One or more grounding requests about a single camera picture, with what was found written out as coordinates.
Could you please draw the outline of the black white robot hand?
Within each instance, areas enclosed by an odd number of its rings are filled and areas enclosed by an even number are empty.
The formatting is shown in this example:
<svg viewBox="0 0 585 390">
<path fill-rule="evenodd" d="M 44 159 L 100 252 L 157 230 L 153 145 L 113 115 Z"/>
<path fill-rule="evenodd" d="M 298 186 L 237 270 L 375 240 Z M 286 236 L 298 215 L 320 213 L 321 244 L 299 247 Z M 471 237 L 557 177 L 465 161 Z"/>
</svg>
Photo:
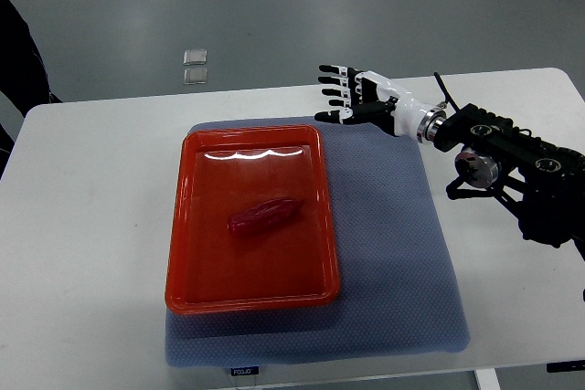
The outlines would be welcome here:
<svg viewBox="0 0 585 390">
<path fill-rule="evenodd" d="M 396 81 L 371 70 L 321 65 L 318 81 L 331 109 L 314 115 L 320 122 L 342 125 L 371 123 L 394 137 L 432 142 L 447 119 L 443 104 L 432 105 L 414 98 Z"/>
</svg>

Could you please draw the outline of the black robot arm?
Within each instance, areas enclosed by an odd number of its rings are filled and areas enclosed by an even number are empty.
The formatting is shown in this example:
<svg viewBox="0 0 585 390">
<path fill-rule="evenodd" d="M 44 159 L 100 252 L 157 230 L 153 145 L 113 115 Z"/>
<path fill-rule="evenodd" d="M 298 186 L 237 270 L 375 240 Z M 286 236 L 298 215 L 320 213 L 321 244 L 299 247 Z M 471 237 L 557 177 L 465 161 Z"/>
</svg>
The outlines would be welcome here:
<svg viewBox="0 0 585 390">
<path fill-rule="evenodd" d="M 474 104 L 431 128 L 432 143 L 454 159 L 452 200 L 492 197 L 517 220 L 523 239 L 584 250 L 584 156 L 558 147 Z"/>
</svg>

